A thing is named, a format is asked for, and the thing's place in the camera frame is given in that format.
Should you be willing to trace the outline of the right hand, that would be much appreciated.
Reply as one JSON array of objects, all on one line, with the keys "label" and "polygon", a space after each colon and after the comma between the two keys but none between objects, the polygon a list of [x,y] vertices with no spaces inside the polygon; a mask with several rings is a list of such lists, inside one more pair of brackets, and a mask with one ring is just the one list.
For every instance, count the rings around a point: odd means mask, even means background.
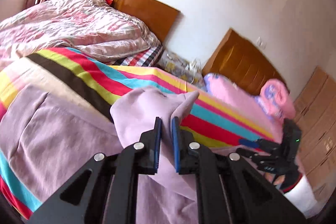
[{"label": "right hand", "polygon": [[277,175],[272,173],[264,173],[264,178],[273,185],[280,185],[285,181],[285,175]]}]

